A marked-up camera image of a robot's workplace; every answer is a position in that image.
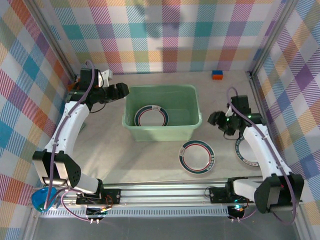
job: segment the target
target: green plastic bin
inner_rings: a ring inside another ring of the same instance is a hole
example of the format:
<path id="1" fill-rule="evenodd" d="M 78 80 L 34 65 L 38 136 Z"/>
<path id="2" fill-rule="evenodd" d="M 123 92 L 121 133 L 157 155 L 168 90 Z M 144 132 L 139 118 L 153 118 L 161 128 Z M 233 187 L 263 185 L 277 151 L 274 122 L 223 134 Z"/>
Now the green plastic bin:
<path id="1" fill-rule="evenodd" d="M 122 125 L 135 141 L 188 141 L 202 123 L 197 90 L 193 85 L 131 86 L 126 97 Z M 135 126 L 136 112 L 146 105 L 158 105 L 169 116 L 167 126 Z"/>

